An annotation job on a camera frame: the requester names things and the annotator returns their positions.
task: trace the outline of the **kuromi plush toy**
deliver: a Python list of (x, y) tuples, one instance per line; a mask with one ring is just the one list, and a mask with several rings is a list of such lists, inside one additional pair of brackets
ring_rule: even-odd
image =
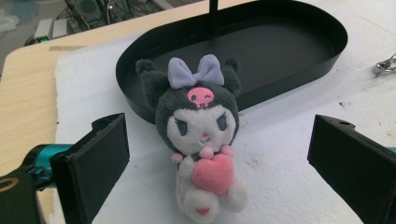
[(201, 59), (196, 74), (178, 58), (171, 59), (167, 74), (151, 61), (136, 63), (157, 130), (175, 151), (177, 203), (199, 223), (212, 222), (220, 209), (239, 212), (248, 203), (245, 185), (234, 176), (231, 148), (239, 121), (238, 69), (234, 60), (220, 68), (214, 55)]

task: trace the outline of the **white cloth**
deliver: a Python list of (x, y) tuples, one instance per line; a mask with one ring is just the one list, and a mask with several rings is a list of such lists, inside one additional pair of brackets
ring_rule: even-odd
[[(394, 3), (310, 4), (343, 23), (348, 45), (325, 77), (240, 112), (233, 162), (250, 202), (239, 214), (220, 213), (214, 223), (361, 223), (306, 159), (316, 114), (349, 121), (385, 147), (396, 145), (396, 75), (375, 78), (372, 72), (396, 53)], [(192, 223), (177, 207), (172, 151), (128, 106), (116, 82), (116, 62), (136, 37), (59, 58), (56, 141), (75, 143), (94, 120), (124, 112), (131, 160), (93, 223)], [(56, 200), (51, 223), (63, 222)]]

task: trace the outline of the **plush toy eye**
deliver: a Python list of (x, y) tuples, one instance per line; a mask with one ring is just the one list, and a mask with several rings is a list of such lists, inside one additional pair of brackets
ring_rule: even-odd
[(225, 116), (225, 113), (224, 114), (222, 114), (219, 118), (218, 118), (218, 126), (219, 126), (219, 129), (221, 130), (221, 131), (224, 131), (226, 128), (227, 128), (227, 121), (226, 121), (226, 116)]
[(178, 127), (178, 131), (180, 132), (181, 136), (184, 136), (187, 134), (187, 123), (183, 120), (180, 119), (175, 119), (175, 123)]

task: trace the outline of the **plush toy mouth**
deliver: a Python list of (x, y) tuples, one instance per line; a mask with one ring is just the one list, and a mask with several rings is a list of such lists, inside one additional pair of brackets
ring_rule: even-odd
[(210, 137), (201, 138), (199, 141), (200, 141), (201, 143), (207, 143), (208, 141), (210, 141)]

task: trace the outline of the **plush toy foot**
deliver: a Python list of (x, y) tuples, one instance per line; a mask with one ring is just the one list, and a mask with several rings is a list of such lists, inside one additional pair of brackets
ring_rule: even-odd
[(184, 208), (194, 221), (210, 223), (219, 213), (219, 198), (212, 192), (190, 189), (184, 198)]
[(229, 212), (240, 212), (248, 205), (248, 192), (245, 185), (235, 179), (227, 193), (220, 197), (221, 206)]

